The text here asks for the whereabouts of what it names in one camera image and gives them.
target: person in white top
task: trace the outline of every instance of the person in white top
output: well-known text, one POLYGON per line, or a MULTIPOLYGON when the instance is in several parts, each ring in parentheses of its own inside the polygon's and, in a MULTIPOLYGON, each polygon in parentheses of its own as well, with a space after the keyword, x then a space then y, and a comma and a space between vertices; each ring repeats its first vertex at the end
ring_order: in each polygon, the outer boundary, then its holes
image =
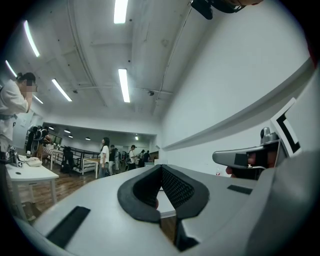
POLYGON ((13 141, 17 114, 27 113, 32 103, 32 92, 37 91, 33 73, 18 73, 16 81, 9 80, 0 88, 0 151, 6 152, 13 141))
POLYGON ((133 170, 133 169, 136 169, 136 160, 137 160, 137 157, 138 155, 135 154, 135 148, 136 146, 135 145, 132 145, 131 146, 131 150, 129 151, 129 168, 128 168, 128 171, 130 170, 133 170))
POLYGON ((99 179, 110 175, 110 173, 108 171, 109 144, 110 144, 109 138, 104 137, 102 139, 102 148, 101 148, 101 153, 100 153, 100 168, 99 168, 99 174, 98 174, 99 179))

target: table leg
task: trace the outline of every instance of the table leg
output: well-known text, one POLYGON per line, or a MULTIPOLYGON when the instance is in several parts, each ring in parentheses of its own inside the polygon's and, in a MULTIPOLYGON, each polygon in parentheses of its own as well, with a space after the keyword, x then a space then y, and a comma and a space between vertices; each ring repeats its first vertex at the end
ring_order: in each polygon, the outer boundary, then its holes
POLYGON ((98 163, 95 163, 95 179, 98 178, 98 163))
POLYGON ((54 179, 50 180, 50 188, 51 188, 51 197, 53 204, 57 203, 57 195, 56 195, 56 181, 54 179))
POLYGON ((31 197, 31 203, 35 203, 35 197, 34 197, 34 191, 33 191, 33 187, 32 184, 29 184, 29 193, 30 193, 30 197, 31 197))
POLYGON ((21 199, 20 199, 20 195, 19 195, 19 189, 18 189, 18 184, 16 182, 12 182, 12 194, 13 194, 13 197, 14 197, 14 201, 15 201, 15 204, 16 204, 16 207, 18 208, 18 212, 21 216, 21 218, 24 220, 24 221, 28 221, 27 219, 27 216, 25 214, 25 211, 22 207, 22 204, 21 204, 21 199))
POLYGON ((51 153, 51 163, 50 163, 50 170, 52 171, 52 163, 53 163, 53 161, 54 161, 54 153, 52 152, 51 153))

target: black pants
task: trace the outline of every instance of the black pants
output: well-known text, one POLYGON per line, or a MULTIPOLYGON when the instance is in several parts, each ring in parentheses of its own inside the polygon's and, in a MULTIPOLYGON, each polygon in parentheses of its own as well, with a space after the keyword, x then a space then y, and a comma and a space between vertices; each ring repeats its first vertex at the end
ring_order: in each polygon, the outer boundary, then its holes
POLYGON ((133 169, 136 169, 136 164, 135 163, 129 163, 128 171, 133 170, 133 169))

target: fluorescent light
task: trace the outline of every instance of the fluorescent light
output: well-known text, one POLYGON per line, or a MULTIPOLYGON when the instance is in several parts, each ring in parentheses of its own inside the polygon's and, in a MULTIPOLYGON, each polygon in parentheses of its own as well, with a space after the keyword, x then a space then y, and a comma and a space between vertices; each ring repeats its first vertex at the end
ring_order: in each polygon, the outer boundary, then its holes
POLYGON ((27 21, 27 20, 24 22, 23 26, 24 26, 24 31, 25 31, 25 33, 26 33, 26 37, 27 37, 28 40, 29 40, 29 43, 30 43, 30 45, 31 45, 31 48, 32 48, 35 56, 36 56, 36 57, 39 57, 40 54, 39 54, 39 52, 38 52, 38 49, 37 49, 37 47, 36 47, 36 45, 35 45, 34 40, 32 39, 32 36, 31 36, 31 33, 30 33, 30 29, 29 29, 29 25, 28 25, 28 21, 27 21))
POLYGON ((120 79, 123 100, 124 100, 124 102, 130 103, 128 80, 127 80, 127 70, 126 69, 118 69, 118 72, 119 72, 119 79, 120 79))
POLYGON ((52 79, 52 83, 55 85, 55 87, 58 88, 60 93, 62 93, 62 95, 68 100, 68 102, 72 102, 72 99, 70 99, 70 97, 65 93, 65 91, 61 88, 56 79, 52 79))
POLYGON ((126 23, 128 0, 115 0, 113 22, 115 24, 126 23))
POLYGON ((16 72, 14 72, 14 70, 12 69, 12 67, 10 66, 10 64, 9 64, 9 62, 7 60, 5 61, 5 64, 8 66, 8 68, 10 69, 10 71, 12 72, 14 77, 17 78, 16 72))
POLYGON ((35 99, 36 99, 38 102, 40 102, 41 104, 43 104, 43 102, 42 102, 37 96, 33 95, 33 97, 35 97, 35 99))

